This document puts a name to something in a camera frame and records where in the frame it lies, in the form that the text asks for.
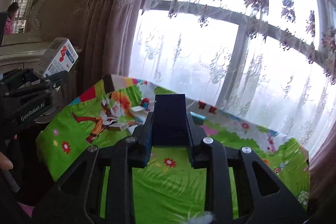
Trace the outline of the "person's hand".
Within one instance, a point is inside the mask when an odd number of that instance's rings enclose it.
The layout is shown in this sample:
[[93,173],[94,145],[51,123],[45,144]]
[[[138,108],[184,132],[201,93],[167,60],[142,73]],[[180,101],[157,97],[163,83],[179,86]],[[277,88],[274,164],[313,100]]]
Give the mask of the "person's hand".
[[1,170],[11,170],[13,168],[13,163],[0,152],[0,169]]

